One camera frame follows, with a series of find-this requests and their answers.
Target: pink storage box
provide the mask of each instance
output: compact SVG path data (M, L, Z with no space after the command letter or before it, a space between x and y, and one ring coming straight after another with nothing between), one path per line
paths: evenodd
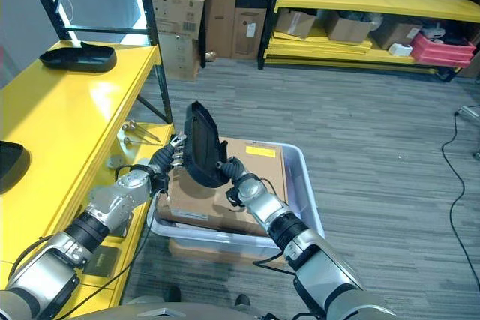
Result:
M411 56L417 63L425 65L439 65L442 67L468 67L470 65L470 61L461 61L425 55L425 51L422 51L422 49L419 47L413 47Z
M442 58L459 61L469 61L473 57L475 46L437 44L429 41L422 33L418 33L411 43L417 53L431 58Z

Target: stacked cardboard boxes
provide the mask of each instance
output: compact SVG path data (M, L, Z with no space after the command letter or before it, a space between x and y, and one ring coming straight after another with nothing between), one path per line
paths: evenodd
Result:
M207 52L254 59L269 0L205 0Z
M152 0L168 80L194 81L200 68L198 37L204 0Z

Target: black plastic part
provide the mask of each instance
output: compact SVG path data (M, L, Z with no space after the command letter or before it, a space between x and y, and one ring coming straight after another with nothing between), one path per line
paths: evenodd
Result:
M35 319L38 312L40 311L40 304L38 303L35 296L33 296L32 294L30 294L29 292L27 292L25 289L22 289L22 288L11 288L11 289L8 289L8 291L13 292L14 294L17 294L28 304L28 307L30 308L31 318Z
M300 220L294 213L288 212L273 220L268 229L268 234L277 246L284 251L288 243L293 240L295 236L301 234L307 229L308 227L302 220Z
M333 292L331 292L331 294L327 297L327 300L325 300L325 311L329 311L330 304L337 298L338 295L355 289L356 287L352 284L345 283L339 285Z
M65 232L93 253L108 235L109 229L89 213L83 212Z
M75 288L80 283L80 280L76 274L74 274L70 281L68 281L63 289L55 296L52 302L45 308L45 310L38 316L39 320L51 320L60 313L62 307L67 303L68 299L74 292Z
M227 142L220 143L217 125L198 101L187 108L183 167L204 187L220 187L230 179L217 167L227 161Z
M27 172L30 153L20 144L0 140L0 160L0 194L3 194Z
M104 73L117 62L115 50L110 46L81 43L81 48L65 47L45 52L40 60L46 67L61 70Z
M295 277L293 279L293 286L295 287L295 290L297 291L298 295L300 298L303 300L305 305L307 305L308 309L315 315L326 317L327 314L324 309L308 294L307 290L303 287L302 283L300 283L300 280Z

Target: floor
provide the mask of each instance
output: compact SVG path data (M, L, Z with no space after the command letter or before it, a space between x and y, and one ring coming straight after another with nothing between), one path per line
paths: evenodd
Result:
M169 82L173 118L200 100L220 134L286 142L305 155L331 244L402 319L478 319L480 293L449 226L449 206L461 186L440 153L453 134L452 114L480 103L470 79L352 70L266 68L252 61L208 64L196 83ZM150 79L142 95L161 107ZM137 104L130 114L157 119ZM480 273L480 128L458 120L448 156L466 194L454 223ZM186 301L231 306L237 294L290 319L305 306L288 275L251 265L214 264L170 255L151 235L133 266L124 301L158 295L174 283Z

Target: white object on shelf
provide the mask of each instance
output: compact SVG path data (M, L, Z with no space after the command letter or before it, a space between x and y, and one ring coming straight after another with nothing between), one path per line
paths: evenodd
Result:
M269 142L268 144L280 145L283 149L283 161L286 171L286 186L290 209L305 221L310 228L325 237L322 222L315 202L314 191L308 177L307 164L302 151L294 145ZM152 221L153 203L148 211L147 224ZM185 226L157 221L151 230L158 235L171 237L182 247L203 248L206 250L220 250L231 253L249 253L254 256L269 257L277 254L275 242L264 236L234 234L204 229L197 226Z
M408 56L412 52L413 48L410 45L393 43L388 50L388 52L393 56Z

